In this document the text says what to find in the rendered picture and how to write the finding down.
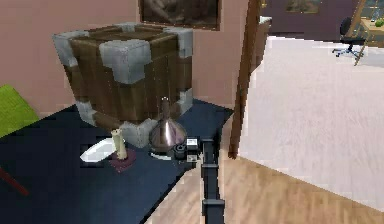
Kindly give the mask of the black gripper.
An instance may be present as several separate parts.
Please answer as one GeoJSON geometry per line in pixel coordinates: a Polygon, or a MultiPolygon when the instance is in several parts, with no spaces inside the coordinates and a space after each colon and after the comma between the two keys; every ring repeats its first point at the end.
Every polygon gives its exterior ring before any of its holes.
{"type": "Polygon", "coordinates": [[[173,147],[174,158],[177,160],[186,159],[187,147],[185,144],[178,144],[173,147]]]}

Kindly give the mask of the silver metal flask vase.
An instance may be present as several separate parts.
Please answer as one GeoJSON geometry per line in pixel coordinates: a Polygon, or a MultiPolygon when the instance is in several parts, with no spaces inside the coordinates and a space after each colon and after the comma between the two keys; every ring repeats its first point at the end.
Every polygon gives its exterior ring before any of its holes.
{"type": "Polygon", "coordinates": [[[163,97],[161,104],[160,120],[149,134],[150,154],[155,157],[169,157],[175,146],[185,142],[187,132],[181,124],[171,118],[169,98],[163,97]]]}

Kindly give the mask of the dark red candle holder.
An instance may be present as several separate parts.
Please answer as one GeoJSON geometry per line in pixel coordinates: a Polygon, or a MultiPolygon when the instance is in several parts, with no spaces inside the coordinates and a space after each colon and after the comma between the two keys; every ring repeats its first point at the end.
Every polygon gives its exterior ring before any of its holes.
{"type": "Polygon", "coordinates": [[[128,169],[136,160],[136,152],[133,149],[126,149],[127,158],[120,160],[117,158],[117,154],[114,153],[109,160],[109,164],[118,172],[124,172],[128,169]]]}

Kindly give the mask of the cream candle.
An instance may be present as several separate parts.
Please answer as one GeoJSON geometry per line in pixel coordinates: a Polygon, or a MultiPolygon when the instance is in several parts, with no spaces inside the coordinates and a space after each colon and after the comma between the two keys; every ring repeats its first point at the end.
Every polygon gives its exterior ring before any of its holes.
{"type": "Polygon", "coordinates": [[[124,139],[122,137],[122,130],[121,129],[112,130],[111,135],[115,144],[117,158],[119,160],[125,160],[127,158],[127,152],[124,144],[124,139]]]}

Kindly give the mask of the dark blue table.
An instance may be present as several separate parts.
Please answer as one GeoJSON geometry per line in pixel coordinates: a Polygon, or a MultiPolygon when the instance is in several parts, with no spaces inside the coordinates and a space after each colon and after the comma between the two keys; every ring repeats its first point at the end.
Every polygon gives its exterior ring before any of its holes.
{"type": "Polygon", "coordinates": [[[0,167],[29,191],[0,180],[0,224],[144,224],[193,165],[155,159],[147,147],[122,172],[80,159],[109,136],[70,106],[0,138],[0,167]]]}

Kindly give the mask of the brown wooden crate grey corners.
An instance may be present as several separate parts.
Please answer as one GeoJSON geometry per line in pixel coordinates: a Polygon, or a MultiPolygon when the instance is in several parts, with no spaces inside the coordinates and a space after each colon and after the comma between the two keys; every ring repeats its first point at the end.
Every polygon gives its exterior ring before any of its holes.
{"type": "Polygon", "coordinates": [[[126,22],[52,36],[83,121],[120,128],[142,148],[162,99],[178,117],[193,105],[193,30],[126,22]]]}

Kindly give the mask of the dark framed picture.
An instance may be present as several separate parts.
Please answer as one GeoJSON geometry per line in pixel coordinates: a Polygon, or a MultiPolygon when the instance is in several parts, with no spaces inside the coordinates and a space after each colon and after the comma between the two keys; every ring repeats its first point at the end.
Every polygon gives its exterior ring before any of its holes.
{"type": "Polygon", "coordinates": [[[156,25],[218,30],[221,0],[138,0],[140,21],[156,25]]]}

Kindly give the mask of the black office chair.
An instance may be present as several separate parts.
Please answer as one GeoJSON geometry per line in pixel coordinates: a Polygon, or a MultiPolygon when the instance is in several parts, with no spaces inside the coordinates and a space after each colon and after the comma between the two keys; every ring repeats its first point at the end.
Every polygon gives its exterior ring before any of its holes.
{"type": "Polygon", "coordinates": [[[351,27],[352,19],[346,17],[340,25],[340,42],[343,44],[348,44],[348,47],[345,49],[336,48],[332,52],[335,53],[336,57],[339,57],[342,54],[352,54],[355,57],[359,56],[359,52],[353,49],[354,45],[362,46],[366,39],[362,37],[348,37],[347,33],[351,27]]]}

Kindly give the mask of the wooden desk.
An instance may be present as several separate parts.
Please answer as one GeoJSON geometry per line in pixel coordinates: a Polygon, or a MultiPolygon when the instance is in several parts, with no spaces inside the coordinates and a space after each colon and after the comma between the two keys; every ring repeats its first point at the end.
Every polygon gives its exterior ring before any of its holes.
{"type": "Polygon", "coordinates": [[[351,20],[348,37],[364,37],[365,42],[355,59],[357,65],[367,46],[384,48],[384,25],[377,27],[375,19],[384,20],[384,0],[358,0],[351,20]]]}

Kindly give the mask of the brown wooden door frame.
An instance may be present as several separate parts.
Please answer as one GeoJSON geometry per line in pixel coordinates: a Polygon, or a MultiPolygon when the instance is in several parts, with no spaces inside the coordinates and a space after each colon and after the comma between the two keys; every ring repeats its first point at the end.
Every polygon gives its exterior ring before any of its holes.
{"type": "Polygon", "coordinates": [[[254,45],[262,0],[249,0],[247,8],[246,23],[244,28],[244,38],[242,55],[240,61],[239,75],[236,89],[236,100],[231,126],[231,135],[228,149],[228,157],[235,159],[239,152],[240,137],[244,121],[246,100],[251,76],[251,61],[254,53],[254,45]]]}

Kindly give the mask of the framed picture on purple wall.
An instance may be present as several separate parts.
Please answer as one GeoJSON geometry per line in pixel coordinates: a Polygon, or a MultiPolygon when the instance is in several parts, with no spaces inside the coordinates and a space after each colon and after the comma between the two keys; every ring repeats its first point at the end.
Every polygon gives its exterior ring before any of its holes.
{"type": "Polygon", "coordinates": [[[290,13],[316,14],[322,0],[288,0],[286,11],[290,13]]]}

